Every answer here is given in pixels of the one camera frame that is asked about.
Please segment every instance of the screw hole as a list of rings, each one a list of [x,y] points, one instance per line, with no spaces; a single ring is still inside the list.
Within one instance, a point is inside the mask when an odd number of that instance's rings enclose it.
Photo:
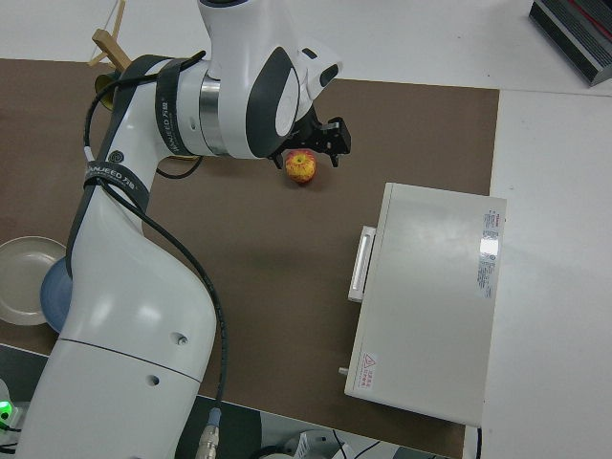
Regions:
[[[171,333],[170,339],[172,340],[173,343],[179,346],[184,346],[189,342],[189,340],[187,339],[185,335],[183,335],[182,333],[177,333],[177,332]]]
[[[146,377],[146,383],[149,384],[151,387],[154,387],[160,383],[160,379],[155,375],[149,375]]]

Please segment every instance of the metal connector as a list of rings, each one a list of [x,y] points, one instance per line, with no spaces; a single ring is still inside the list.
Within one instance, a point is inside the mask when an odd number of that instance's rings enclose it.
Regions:
[[[200,437],[200,446],[195,459],[215,459],[219,446],[219,427],[208,425]]]

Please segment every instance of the green light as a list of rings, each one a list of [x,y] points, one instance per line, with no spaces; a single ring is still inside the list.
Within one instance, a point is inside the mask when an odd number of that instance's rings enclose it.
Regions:
[[[9,419],[9,417],[11,416],[12,413],[12,405],[11,402],[7,402],[6,400],[3,400],[2,402],[0,402],[0,418],[4,419]]]

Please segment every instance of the plate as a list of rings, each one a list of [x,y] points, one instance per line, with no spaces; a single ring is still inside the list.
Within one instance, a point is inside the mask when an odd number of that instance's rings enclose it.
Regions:
[[[63,257],[49,269],[40,287],[42,314],[58,333],[61,333],[68,316],[72,295],[73,279],[68,275],[66,257]]]
[[[15,325],[45,323],[40,286],[66,248],[46,237],[26,236],[0,246],[0,319]]]

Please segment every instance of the blue bowl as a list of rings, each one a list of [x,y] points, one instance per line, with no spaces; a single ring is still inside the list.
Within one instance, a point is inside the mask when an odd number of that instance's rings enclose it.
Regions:
[[[66,257],[57,260],[49,269],[40,287],[42,314],[51,328],[60,333],[73,296],[73,279],[66,270]]]

